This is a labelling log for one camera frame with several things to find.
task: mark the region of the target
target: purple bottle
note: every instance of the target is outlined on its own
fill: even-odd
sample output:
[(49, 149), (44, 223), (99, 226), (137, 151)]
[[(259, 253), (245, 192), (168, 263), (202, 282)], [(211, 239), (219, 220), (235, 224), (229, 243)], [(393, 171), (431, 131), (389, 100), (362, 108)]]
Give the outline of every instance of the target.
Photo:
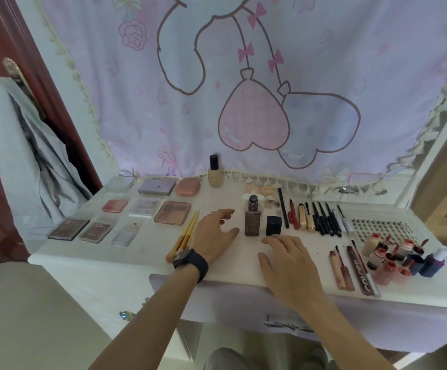
[(441, 247), (435, 253), (431, 253), (425, 259), (424, 266), (420, 269), (419, 274), (432, 278), (445, 264), (444, 259), (447, 257), (447, 247)]

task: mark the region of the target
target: black watch strap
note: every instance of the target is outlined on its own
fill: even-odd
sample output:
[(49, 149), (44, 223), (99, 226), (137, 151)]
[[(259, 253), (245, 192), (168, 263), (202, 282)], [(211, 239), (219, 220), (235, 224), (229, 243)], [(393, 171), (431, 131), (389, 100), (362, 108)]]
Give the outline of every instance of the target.
[(202, 281), (206, 273), (208, 272), (208, 262), (199, 255), (194, 249), (190, 249), (189, 252), (180, 260), (175, 260), (172, 264), (174, 265), (174, 268), (177, 269), (178, 266), (186, 265), (190, 263), (191, 265), (194, 265), (198, 270), (200, 274), (200, 278), (198, 280), (198, 283)]

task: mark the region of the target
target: smartwatch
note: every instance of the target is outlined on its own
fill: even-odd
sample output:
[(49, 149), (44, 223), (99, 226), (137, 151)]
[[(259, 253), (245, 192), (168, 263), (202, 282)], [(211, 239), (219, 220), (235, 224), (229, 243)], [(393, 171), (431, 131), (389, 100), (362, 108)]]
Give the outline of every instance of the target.
[(203, 278), (206, 276), (206, 273), (208, 272), (208, 262), (206, 262), (206, 260), (201, 255), (197, 254), (194, 249), (187, 249), (176, 255), (176, 258), (172, 262), (172, 265), (174, 265), (174, 268), (177, 269), (178, 266), (186, 265), (188, 263), (196, 266), (196, 268), (199, 270), (199, 283), (203, 280)]

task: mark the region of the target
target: white desk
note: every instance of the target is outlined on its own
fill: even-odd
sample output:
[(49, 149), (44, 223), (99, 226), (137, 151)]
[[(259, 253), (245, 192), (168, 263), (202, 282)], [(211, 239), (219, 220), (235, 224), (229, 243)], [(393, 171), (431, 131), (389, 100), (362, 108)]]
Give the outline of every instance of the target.
[[(118, 219), (114, 230), (101, 243), (83, 242), (79, 237), (72, 242), (48, 240), (29, 259), (30, 263), (43, 265), (111, 337), (115, 337), (126, 324), (118, 316), (118, 312), (137, 312), (145, 298), (153, 294), (149, 276), (152, 275), (151, 282), (157, 286), (164, 275), (172, 273), (173, 267), (165, 263), (165, 255), (182, 230), (179, 226), (156, 224), (149, 218), (129, 216), (129, 208), (139, 197), (140, 184), (141, 181), (135, 183), (127, 195), (101, 191), (82, 208), (81, 211), (93, 220), (105, 215)], [(198, 286), (191, 298), (183, 318), (199, 322), (228, 323), (264, 332), (290, 332), (286, 328), (271, 329), (263, 325), (264, 316), (268, 313), (286, 316), (290, 312), (263, 288), (265, 283), (259, 269), (257, 253), (264, 252), (271, 256), (271, 250), (259, 241), (260, 237), (244, 235), (244, 212), (241, 204), (244, 186), (244, 183), (225, 181), (222, 187), (215, 189), (203, 181), (196, 197), (182, 198), (172, 193), (168, 198), (191, 202), (191, 213), (199, 209), (200, 217), (219, 208), (236, 209), (232, 219), (223, 228), (241, 229), (229, 250), (210, 267), (205, 281)], [(283, 194), (287, 208), (290, 198), (296, 206), (307, 199), (292, 192), (284, 191)], [(106, 214), (101, 211), (107, 200), (124, 196), (129, 197), (130, 203), (122, 213)], [(387, 205), (347, 203), (341, 204), (341, 207), (347, 217), (401, 220), (408, 223), (420, 240), (429, 238), (425, 247), (426, 255), (441, 246), (409, 210)], [(128, 223), (141, 223), (139, 234), (128, 248), (112, 245), (112, 238)], [(263, 236), (265, 226), (266, 217), (262, 217)], [(386, 287), (380, 286), (381, 299), (366, 298), (360, 291), (347, 257), (345, 248), (350, 244), (350, 238), (321, 236), (319, 232), (294, 230), (293, 226), (290, 229), (283, 226), (282, 233), (293, 234), (302, 239), (318, 267), (325, 292), (375, 346), (405, 352), (429, 352), (447, 342), (447, 261), (433, 278), (417, 275), (407, 286), (393, 283)], [(362, 243), (357, 244), (359, 248), (362, 247)], [(339, 246), (344, 262), (350, 268), (356, 286), (355, 292), (340, 291), (336, 287), (328, 259), (329, 251), (335, 245)], [(223, 301), (219, 298), (218, 303), (220, 307), (222, 304), (228, 306), (217, 309), (212, 298), (224, 294), (228, 298)], [(316, 338), (306, 331), (291, 333)], [(179, 354), (181, 358), (184, 357), (184, 345), (175, 338), (169, 349), (176, 353), (173, 357), (177, 358)]]

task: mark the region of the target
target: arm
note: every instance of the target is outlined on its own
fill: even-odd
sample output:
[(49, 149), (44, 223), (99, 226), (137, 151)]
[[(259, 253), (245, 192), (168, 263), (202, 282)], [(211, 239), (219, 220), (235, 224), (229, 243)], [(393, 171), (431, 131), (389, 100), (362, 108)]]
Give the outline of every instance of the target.
[(258, 255), (264, 279), (285, 305), (313, 328), (341, 370), (393, 370), (394, 367), (345, 319), (324, 293), (319, 273), (297, 237), (267, 237), (275, 267)]
[[(220, 224), (230, 219), (233, 212), (220, 209), (198, 223), (192, 248), (208, 264), (220, 257), (239, 233), (238, 228), (229, 232), (220, 230)], [(177, 267), (89, 370), (157, 370), (199, 277), (199, 270), (193, 265)]]

